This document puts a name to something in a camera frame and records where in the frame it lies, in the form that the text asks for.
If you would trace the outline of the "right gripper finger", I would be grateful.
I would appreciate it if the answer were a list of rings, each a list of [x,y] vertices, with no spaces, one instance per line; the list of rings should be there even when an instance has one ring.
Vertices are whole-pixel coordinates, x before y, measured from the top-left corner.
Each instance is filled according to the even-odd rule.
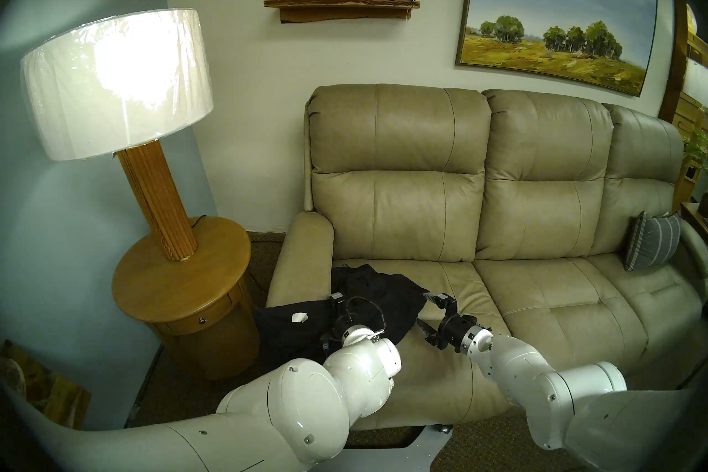
[[[444,318],[457,315],[457,299],[446,293],[425,293],[423,295],[427,301],[435,304],[439,309],[445,311]]]
[[[422,329],[428,344],[434,347],[442,347],[442,339],[435,328],[422,319],[416,319],[416,323]]]

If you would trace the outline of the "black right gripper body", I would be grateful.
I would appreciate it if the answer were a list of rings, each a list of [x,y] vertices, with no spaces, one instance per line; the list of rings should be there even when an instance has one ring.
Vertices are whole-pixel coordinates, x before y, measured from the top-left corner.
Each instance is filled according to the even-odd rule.
[[[474,315],[445,314],[437,330],[437,348],[444,350],[451,345],[455,352],[467,352],[463,350],[468,332],[477,326],[477,317]]]

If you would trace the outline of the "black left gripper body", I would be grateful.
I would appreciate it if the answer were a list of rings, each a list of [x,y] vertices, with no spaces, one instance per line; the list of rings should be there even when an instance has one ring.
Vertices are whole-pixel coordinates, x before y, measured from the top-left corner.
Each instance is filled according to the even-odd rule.
[[[335,310],[332,319],[326,324],[322,335],[323,352],[335,352],[342,347],[345,332],[358,324],[360,314],[357,311]]]

